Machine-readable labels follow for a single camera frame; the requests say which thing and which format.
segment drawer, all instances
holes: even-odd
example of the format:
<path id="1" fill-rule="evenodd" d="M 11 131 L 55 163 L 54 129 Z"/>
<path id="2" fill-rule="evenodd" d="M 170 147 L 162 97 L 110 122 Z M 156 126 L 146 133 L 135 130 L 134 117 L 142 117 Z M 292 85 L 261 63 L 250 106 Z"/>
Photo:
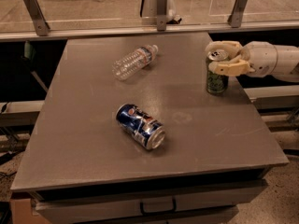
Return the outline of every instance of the drawer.
<path id="1" fill-rule="evenodd" d="M 168 220 L 159 220 L 151 222 L 141 222 L 139 224 L 219 224 L 222 222 L 230 221 L 237 213 L 236 206 L 233 207 L 221 207 L 221 208 L 209 208 L 208 210 L 202 210 L 201 214 L 195 217 L 178 217 Z"/>
<path id="2" fill-rule="evenodd" d="M 189 210 L 249 203 L 267 184 L 264 180 L 220 186 L 192 187 L 177 190 L 176 194 L 156 190 L 155 197 L 103 202 L 101 197 L 39 203 L 36 211 L 52 223 L 79 223 L 95 220 L 112 220 L 131 217 L 176 215 Z"/>

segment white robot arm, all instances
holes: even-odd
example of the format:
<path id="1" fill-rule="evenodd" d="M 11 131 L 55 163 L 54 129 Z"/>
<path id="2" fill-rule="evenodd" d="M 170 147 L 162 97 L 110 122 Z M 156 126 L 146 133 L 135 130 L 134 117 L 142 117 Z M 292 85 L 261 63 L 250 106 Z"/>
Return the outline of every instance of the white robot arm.
<path id="1" fill-rule="evenodd" d="M 224 49 L 229 61 L 213 62 L 209 70 L 224 76 L 273 77 L 299 82 L 299 48 L 276 46 L 268 42 L 253 41 L 242 47 L 234 41 L 212 42 L 206 47 L 206 53 Z"/>

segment pepsi can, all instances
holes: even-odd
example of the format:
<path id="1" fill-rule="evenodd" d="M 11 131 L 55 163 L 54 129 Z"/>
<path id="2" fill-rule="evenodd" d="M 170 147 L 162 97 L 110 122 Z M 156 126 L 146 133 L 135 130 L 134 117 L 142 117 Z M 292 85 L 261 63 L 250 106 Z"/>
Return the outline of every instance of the pepsi can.
<path id="1" fill-rule="evenodd" d="M 165 138 L 162 123 L 136 105 L 122 105 L 116 114 L 120 126 L 147 150 L 158 147 Z"/>

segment tabletop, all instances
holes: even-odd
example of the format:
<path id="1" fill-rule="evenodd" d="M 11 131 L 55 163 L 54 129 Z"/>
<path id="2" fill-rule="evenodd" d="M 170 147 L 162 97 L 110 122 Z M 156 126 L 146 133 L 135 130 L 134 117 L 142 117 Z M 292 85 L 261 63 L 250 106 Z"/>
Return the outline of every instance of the tabletop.
<path id="1" fill-rule="evenodd" d="M 39 114 L 13 191 L 200 175 L 288 163 L 234 77 L 206 92 L 207 33 L 69 40 Z M 111 65 L 145 44 L 156 59 L 126 81 Z M 140 146 L 115 120 L 135 104 L 159 120 L 164 143 Z"/>

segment floor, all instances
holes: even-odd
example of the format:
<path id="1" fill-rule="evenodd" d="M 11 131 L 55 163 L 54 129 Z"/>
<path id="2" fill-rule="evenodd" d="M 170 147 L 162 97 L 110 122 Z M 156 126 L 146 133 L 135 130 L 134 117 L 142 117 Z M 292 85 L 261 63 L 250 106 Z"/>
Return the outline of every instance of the floor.
<path id="1" fill-rule="evenodd" d="M 299 132 L 272 133 L 282 148 L 299 149 Z M 23 153 L 0 166 L 0 172 L 18 171 Z M 299 157 L 288 156 L 290 163 L 272 169 L 265 177 L 269 187 L 251 203 L 238 206 L 239 213 L 227 224 L 297 224 L 299 221 Z M 9 202 L 14 175 L 0 177 L 0 202 Z"/>
<path id="2" fill-rule="evenodd" d="M 140 0 L 40 0 L 53 30 L 142 26 L 138 17 Z M 182 24 L 226 22 L 235 0 L 175 0 Z M 244 22 L 299 19 L 299 0 L 249 0 Z M 33 27 L 22 0 L 0 0 L 0 31 L 24 32 Z M 299 149 L 299 132 L 273 133 L 282 148 Z M 18 170 L 22 153 L 0 166 L 6 174 Z M 265 177 L 269 187 L 251 203 L 240 204 L 240 212 L 229 224 L 299 223 L 299 158 L 271 170 Z M 0 176 L 0 201 L 8 202 L 11 177 Z"/>

